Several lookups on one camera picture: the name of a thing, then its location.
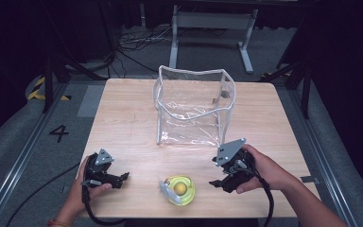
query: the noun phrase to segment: wooden tabletop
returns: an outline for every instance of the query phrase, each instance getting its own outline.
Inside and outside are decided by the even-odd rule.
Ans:
[[[173,80],[175,83],[186,81]],[[108,173],[129,172],[121,189],[92,201],[98,217],[113,218],[264,218],[269,202],[263,189],[229,194],[210,181],[226,176],[212,158],[217,148],[204,145],[157,145],[154,79],[109,79],[106,83],[83,159],[107,150],[114,158]],[[226,142],[247,138],[249,144],[300,178],[310,173],[273,85],[237,82],[236,100]],[[185,206],[167,200],[159,181],[186,175],[196,196]],[[313,183],[305,184],[319,196]],[[272,191],[274,217],[296,217],[279,191]]]

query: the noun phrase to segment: yellow object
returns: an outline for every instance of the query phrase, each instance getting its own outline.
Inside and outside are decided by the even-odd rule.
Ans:
[[[173,204],[184,206],[190,203],[196,195],[196,188],[193,181],[187,176],[174,176],[164,180],[167,187],[175,192],[181,203],[170,200]]]

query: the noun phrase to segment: bracelet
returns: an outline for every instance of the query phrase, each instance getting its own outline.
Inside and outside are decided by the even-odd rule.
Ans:
[[[52,225],[59,225],[59,226],[62,226],[62,227],[72,227],[69,224],[66,224],[66,223],[63,223],[63,222],[59,222],[59,221],[55,221],[54,219],[50,219],[48,221],[48,226],[52,226]]]

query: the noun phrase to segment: person's left hand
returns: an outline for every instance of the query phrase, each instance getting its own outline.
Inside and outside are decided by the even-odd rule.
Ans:
[[[60,212],[57,214],[55,220],[62,221],[64,223],[72,223],[76,216],[85,209],[85,205],[82,202],[82,185],[81,183],[84,180],[84,168],[87,164],[88,156],[81,163],[80,168],[78,170],[78,177],[72,184],[70,188],[69,195],[67,196],[66,202],[61,208]],[[107,191],[112,188],[110,183],[104,183],[95,188],[88,188],[90,191],[90,199],[93,200],[104,191]]]

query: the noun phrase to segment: clear plastic bag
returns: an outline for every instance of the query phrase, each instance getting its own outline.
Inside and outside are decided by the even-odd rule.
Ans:
[[[223,70],[193,72],[159,68],[153,99],[158,110],[157,144],[224,143],[235,85]]]

